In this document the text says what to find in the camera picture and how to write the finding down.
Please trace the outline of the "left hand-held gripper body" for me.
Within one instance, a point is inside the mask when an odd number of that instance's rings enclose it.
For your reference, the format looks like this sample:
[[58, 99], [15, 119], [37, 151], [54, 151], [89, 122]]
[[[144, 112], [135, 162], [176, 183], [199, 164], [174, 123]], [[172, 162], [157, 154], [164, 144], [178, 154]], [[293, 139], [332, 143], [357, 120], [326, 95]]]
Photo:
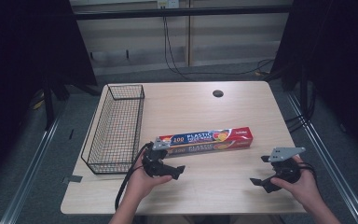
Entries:
[[168, 166], [162, 161], [168, 153], [168, 148], [169, 144], [160, 139], [145, 144], [142, 164], [145, 172], [149, 176], [154, 177], [170, 174]]

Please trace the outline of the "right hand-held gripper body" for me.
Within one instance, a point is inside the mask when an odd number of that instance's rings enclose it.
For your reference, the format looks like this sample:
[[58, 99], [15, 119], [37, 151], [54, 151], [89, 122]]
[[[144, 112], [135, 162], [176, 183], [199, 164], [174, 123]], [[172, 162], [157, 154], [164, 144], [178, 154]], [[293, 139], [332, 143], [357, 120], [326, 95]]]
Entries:
[[276, 177], [294, 183], [299, 177], [299, 168], [294, 156], [305, 152], [304, 147], [275, 147], [272, 149], [268, 162], [271, 163]]

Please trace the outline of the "red and blue wrap box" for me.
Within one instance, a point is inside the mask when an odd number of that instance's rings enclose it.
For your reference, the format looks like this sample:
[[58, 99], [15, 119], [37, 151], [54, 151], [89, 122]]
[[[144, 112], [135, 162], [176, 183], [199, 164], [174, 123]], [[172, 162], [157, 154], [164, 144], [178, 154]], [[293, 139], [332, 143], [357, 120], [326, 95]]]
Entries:
[[169, 157], [248, 148], [254, 140], [249, 127], [158, 136], [153, 149]]

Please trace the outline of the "black wire basket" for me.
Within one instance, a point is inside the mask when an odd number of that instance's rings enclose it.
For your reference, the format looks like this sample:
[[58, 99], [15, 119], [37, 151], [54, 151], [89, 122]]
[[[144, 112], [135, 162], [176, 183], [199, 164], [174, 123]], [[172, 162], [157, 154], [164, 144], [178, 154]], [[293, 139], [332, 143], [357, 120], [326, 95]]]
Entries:
[[105, 85], [81, 159], [95, 175], [126, 173], [138, 154], [144, 110], [142, 85]]

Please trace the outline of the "person's right hand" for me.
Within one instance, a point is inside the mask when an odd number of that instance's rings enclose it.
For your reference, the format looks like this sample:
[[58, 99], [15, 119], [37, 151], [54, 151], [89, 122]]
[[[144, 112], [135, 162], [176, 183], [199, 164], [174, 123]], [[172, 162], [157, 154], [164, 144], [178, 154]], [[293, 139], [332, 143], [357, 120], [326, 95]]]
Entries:
[[289, 183], [278, 177], [272, 177], [270, 182], [289, 191], [309, 213], [312, 208], [324, 202], [318, 190], [314, 175], [310, 170], [302, 170], [301, 176], [296, 183]]

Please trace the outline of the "person's left hand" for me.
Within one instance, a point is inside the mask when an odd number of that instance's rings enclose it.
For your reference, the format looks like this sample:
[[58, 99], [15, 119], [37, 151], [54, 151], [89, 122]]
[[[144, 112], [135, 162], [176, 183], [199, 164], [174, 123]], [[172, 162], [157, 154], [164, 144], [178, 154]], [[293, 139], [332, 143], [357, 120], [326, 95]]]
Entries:
[[172, 180], [170, 175], [151, 177], [143, 168], [142, 159], [138, 159], [126, 187], [122, 202], [140, 203], [154, 187]]

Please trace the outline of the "grey tape strip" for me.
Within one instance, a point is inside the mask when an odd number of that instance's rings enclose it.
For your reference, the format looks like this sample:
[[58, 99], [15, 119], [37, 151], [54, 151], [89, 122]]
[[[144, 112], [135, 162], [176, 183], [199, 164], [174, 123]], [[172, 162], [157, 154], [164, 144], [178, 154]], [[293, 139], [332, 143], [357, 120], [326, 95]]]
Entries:
[[62, 183], [68, 185], [70, 182], [80, 183], [82, 176], [80, 175], [68, 175], [62, 179]]

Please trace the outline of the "black stand leg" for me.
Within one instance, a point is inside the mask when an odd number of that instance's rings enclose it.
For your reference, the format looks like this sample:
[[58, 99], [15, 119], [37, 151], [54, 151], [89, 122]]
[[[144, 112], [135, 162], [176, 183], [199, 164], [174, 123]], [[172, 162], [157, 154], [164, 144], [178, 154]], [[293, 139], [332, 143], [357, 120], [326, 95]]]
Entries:
[[47, 115], [47, 124], [45, 130], [47, 131], [55, 120], [52, 94], [55, 94], [59, 101], [66, 101], [70, 93], [66, 89], [64, 82], [57, 78], [47, 78], [43, 84], [44, 102]]

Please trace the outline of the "black curtain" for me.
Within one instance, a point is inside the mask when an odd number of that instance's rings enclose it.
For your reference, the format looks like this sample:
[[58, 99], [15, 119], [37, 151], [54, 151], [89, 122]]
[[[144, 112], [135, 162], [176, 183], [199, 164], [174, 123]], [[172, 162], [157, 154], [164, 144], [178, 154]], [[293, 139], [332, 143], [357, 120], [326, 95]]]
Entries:
[[358, 142], [358, 0], [293, 0], [271, 73], [306, 75]]
[[0, 0], [0, 166], [37, 91], [96, 83], [70, 0]]

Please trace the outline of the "black horizontal bar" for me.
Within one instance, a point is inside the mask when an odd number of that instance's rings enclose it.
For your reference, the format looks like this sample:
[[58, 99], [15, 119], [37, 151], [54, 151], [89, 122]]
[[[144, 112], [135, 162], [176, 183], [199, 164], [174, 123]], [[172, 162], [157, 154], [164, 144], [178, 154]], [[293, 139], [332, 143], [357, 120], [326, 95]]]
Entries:
[[135, 19], [156, 17], [212, 16], [239, 14], [288, 13], [292, 6], [257, 6], [257, 7], [195, 7], [174, 9], [145, 9], [124, 11], [81, 11], [75, 14], [78, 20]]

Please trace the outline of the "metal floor rail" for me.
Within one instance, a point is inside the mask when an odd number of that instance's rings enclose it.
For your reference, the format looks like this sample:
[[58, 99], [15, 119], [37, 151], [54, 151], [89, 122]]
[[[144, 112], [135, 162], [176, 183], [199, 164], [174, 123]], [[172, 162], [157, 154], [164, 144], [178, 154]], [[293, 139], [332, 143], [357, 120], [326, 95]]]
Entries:
[[356, 223], [358, 224], [358, 197], [350, 187], [343, 174], [338, 169], [337, 164], [332, 158], [320, 135], [315, 130], [312, 122], [307, 121], [304, 118], [303, 113], [300, 111], [300, 102], [297, 100], [296, 96], [290, 92], [287, 93], [287, 98], [292, 108], [299, 116], [301, 128], [305, 131], [309, 140], [312, 142], [315, 151], [318, 153], [340, 196], [342, 197], [344, 203], [350, 210], [351, 215], [354, 217]]
[[0, 224], [16, 224], [21, 210], [26, 202], [28, 194], [32, 188], [41, 162], [45, 157], [45, 154], [52, 141], [52, 138], [54, 137], [54, 134], [56, 133], [57, 127], [59, 125], [59, 122], [61, 121], [62, 113], [65, 110], [66, 105], [67, 101], [64, 101], [63, 103], [58, 103], [56, 117], [53, 119], [49, 127], [44, 130], [43, 136], [38, 144], [37, 149], [35, 150], [34, 156], [27, 168], [27, 171], [23, 176], [14, 197], [10, 201], [6, 212], [3, 214], [0, 220]]

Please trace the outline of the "white wall outlet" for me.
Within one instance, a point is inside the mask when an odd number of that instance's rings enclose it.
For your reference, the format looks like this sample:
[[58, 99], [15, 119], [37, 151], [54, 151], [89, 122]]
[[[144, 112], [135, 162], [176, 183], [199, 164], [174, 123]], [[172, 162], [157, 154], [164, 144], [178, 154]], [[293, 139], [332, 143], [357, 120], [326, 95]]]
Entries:
[[179, 8], [179, 0], [157, 0], [158, 8]]

